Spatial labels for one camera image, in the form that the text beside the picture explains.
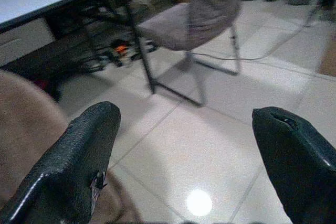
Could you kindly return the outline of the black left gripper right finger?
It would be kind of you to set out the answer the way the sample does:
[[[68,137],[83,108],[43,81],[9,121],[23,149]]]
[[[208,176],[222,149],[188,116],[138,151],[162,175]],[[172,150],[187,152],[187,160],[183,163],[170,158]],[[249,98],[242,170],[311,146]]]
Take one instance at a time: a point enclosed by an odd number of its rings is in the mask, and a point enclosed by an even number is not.
[[[292,223],[335,223],[335,148],[306,119],[282,108],[253,109],[267,175]]]

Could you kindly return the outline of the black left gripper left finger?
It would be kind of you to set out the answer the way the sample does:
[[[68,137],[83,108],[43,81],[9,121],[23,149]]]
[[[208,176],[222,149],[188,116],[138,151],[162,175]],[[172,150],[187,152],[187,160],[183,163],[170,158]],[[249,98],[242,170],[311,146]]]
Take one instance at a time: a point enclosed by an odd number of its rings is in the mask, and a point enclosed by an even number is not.
[[[89,223],[120,122],[120,109],[108,101],[72,120],[3,207],[1,223]]]

